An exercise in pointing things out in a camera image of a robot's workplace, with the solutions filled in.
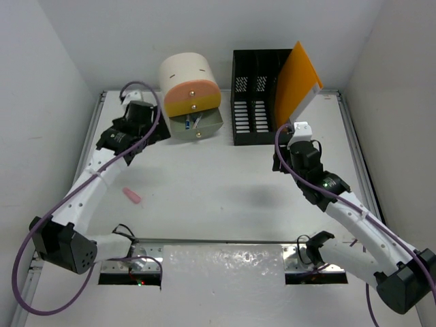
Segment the yellow drawer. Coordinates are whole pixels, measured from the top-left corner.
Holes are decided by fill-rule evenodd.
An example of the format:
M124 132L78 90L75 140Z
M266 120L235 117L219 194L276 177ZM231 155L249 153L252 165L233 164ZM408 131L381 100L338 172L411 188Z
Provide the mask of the yellow drawer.
M164 108L168 117L176 117L217 108L220 104L221 95L216 93L204 97L188 97L187 99L172 102L165 99Z

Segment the black mesh file organizer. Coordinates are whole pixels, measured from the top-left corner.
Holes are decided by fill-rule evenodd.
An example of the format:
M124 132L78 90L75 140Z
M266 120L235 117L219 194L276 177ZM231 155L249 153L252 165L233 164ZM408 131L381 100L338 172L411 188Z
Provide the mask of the black mesh file organizer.
M234 50L231 112L233 144L273 144L277 79L290 49Z

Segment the cream round drawer cabinet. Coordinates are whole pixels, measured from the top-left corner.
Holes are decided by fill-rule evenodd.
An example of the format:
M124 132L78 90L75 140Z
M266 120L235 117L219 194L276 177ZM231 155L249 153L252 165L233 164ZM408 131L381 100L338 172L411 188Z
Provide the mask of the cream round drawer cabinet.
M217 108L221 91L206 58L196 52L172 55L159 68L159 87L168 117Z

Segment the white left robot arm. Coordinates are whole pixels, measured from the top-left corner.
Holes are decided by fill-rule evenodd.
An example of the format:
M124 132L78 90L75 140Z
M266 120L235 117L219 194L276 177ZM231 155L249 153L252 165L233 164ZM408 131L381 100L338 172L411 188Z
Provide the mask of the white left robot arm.
M156 118L157 107L132 101L125 114L113 120L112 126L101 134L74 187L89 178L93 181L51 214L32 236L43 260L81 275L96 262L127 257L133 237L120 233L90 235L87 230L95 209L116 177L146 146L170 137L164 119L160 119L145 143L130 153L125 152L145 137Z

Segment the pink top drawer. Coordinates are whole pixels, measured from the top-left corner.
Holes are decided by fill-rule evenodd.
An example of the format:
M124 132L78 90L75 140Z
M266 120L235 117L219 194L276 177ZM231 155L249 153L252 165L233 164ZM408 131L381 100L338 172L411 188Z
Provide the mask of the pink top drawer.
M172 102L188 97L204 97L219 93L219 87L210 80L191 80L172 87L165 95L165 99Z

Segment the orange notebook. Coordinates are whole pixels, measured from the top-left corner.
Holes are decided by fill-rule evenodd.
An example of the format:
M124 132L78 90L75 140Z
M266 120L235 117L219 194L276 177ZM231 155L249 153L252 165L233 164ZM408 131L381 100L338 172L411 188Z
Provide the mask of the orange notebook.
M306 50L296 42L278 75L275 95L277 127L293 123L323 89Z

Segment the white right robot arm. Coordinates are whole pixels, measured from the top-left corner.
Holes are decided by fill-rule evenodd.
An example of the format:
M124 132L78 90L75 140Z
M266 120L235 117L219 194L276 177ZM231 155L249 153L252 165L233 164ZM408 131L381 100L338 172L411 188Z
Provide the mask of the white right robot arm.
M398 314L407 313L427 294L435 294L435 253L415 248L380 223L341 177L324 169L312 141L276 144L272 169L290 174L309 203L340 223L364 247L346 249L333 233L321 231L306 242L310 265L344 268Z

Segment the white blue marker pen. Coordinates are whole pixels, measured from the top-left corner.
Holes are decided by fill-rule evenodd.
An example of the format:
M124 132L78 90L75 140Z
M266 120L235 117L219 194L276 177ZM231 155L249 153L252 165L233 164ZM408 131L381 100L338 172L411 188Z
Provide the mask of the white blue marker pen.
M190 116L187 115L185 117L185 129L189 130L190 128L191 128L191 119L190 119Z

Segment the pink eraser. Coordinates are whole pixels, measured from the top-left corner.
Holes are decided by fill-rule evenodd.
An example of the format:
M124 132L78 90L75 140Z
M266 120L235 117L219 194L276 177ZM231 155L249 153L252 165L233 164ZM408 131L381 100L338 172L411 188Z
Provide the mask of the pink eraser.
M142 198L137 193L135 193L128 187L123 188L123 193L134 204L139 204L142 200Z

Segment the clear red pen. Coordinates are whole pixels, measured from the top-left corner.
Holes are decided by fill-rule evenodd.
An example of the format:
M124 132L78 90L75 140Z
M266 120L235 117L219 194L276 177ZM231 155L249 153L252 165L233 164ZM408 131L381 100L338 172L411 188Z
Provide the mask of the clear red pen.
M199 116L195 119L195 121L193 122L193 126L192 126L193 129L196 129L196 128L198 127L198 124L199 124L201 118L202 118L202 116L199 115Z

